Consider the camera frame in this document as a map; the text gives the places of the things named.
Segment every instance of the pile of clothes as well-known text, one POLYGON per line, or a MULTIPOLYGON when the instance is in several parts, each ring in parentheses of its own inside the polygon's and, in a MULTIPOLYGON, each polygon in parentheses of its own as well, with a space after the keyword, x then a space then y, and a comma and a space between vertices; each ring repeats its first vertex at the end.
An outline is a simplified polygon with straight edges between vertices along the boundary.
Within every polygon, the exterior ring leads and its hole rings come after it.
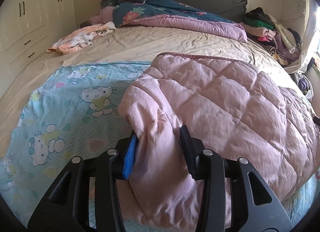
POLYGON ((258 7, 240 23, 248 38, 263 47, 282 67, 295 62, 301 52, 301 38, 291 28, 286 29, 270 14, 258 7))

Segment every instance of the cabinet door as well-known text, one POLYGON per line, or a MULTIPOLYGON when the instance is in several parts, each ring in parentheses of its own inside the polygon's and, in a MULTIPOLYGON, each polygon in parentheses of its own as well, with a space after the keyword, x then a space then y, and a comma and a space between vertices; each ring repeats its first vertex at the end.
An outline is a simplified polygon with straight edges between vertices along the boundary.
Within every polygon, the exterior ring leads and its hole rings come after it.
POLYGON ((77 29, 74 1, 60 0, 59 12, 62 20, 63 33, 66 36, 77 29))
POLYGON ((42 4, 42 17, 46 24, 48 40, 52 44, 64 36, 61 14, 59 9, 60 0, 40 0, 42 4))
POLYGON ((21 25, 24 35, 44 25, 40 4, 40 0, 21 0, 21 25))
POLYGON ((0 7, 0 45, 5 51, 22 36, 20 0, 4 0, 0 7))

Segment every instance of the metal screw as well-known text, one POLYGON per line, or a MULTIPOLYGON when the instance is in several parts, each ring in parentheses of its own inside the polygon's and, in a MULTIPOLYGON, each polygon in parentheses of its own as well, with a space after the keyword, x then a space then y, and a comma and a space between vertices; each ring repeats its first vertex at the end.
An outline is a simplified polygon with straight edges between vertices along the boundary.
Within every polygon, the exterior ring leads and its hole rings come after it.
POLYGON ((210 149, 204 149, 202 152, 204 155, 207 156, 213 155, 213 151, 211 151, 210 149))
POLYGON ((241 158, 239 159, 239 162, 241 162, 242 164, 247 164, 249 161, 248 161, 247 158, 241 157, 241 158))
POLYGON ((117 154, 117 150, 112 148, 108 150, 108 155, 116 155, 117 154))
POLYGON ((73 163, 79 163, 81 161, 81 158, 79 156, 73 157, 71 160, 73 163))

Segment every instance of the drawer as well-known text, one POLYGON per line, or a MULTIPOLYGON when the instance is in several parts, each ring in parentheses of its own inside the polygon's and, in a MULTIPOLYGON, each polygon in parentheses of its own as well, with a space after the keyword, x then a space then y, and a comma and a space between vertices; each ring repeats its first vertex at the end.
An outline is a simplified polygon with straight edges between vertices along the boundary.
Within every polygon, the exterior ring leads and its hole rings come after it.
POLYGON ((24 70, 31 62, 33 62, 39 55, 44 53, 47 49, 48 42, 47 38, 39 41, 37 44, 32 46, 30 49, 22 53, 14 62, 10 65, 10 70, 15 77, 24 70))
POLYGON ((6 61, 11 64, 27 49, 44 39, 47 36, 45 28, 45 25, 43 25, 35 29, 7 49, 5 52, 6 61))

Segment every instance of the white wardrobe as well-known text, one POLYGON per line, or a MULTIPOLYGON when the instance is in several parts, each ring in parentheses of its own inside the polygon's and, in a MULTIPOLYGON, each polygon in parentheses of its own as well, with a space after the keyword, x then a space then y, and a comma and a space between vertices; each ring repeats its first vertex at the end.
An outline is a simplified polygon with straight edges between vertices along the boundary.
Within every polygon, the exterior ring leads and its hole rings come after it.
POLYGON ((73 0, 4 0, 0 7, 0 97, 23 69, 74 30, 73 0))

